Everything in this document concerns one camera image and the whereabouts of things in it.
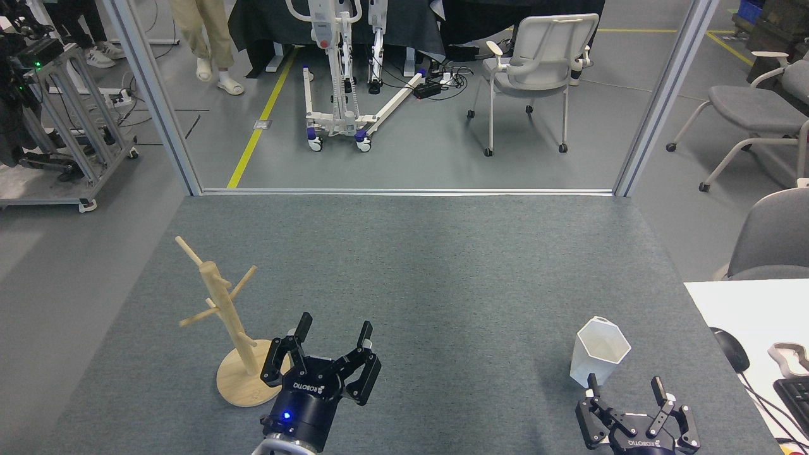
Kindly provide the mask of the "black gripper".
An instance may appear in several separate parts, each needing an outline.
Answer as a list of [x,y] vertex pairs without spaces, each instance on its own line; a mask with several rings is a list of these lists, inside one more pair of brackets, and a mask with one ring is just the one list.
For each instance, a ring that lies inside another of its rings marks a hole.
[[[588,374],[588,388],[583,400],[577,402],[576,418],[583,433],[585,446],[594,450],[609,437],[614,454],[693,454],[699,450],[698,432],[691,408],[677,406],[676,398],[668,394],[660,377],[650,381],[659,411],[655,418],[649,415],[618,414],[600,398],[597,375]],[[680,436],[675,439],[664,430],[667,419],[673,416]]]
[[[356,348],[335,361],[336,373],[327,371],[332,360],[305,357],[301,348],[312,322],[311,313],[303,313],[292,335],[272,340],[260,377],[268,386],[281,385],[281,391],[261,423],[265,438],[280,435],[322,452],[341,393],[365,406],[382,365],[372,349],[372,323],[364,322]],[[291,357],[292,368],[283,375],[286,355]],[[346,384],[358,368],[362,368],[360,377]]]

